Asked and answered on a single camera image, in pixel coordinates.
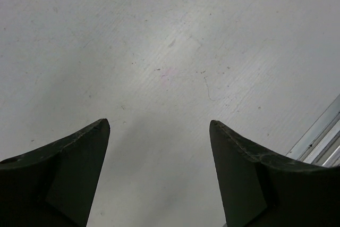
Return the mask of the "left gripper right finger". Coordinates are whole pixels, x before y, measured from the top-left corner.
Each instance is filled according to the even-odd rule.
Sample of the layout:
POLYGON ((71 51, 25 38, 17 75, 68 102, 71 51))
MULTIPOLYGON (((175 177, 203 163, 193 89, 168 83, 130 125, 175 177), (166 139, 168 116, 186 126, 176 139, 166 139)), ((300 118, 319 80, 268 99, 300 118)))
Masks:
POLYGON ((220 121, 209 134, 227 226, 339 226, 339 167, 278 154, 220 121))

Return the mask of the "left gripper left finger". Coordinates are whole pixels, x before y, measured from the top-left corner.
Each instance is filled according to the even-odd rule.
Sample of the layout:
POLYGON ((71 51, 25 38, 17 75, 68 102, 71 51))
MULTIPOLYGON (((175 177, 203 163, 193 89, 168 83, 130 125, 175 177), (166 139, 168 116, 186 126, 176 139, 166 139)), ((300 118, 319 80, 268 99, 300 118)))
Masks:
POLYGON ((109 134, 99 119, 1 161, 1 226, 86 226, 109 134))

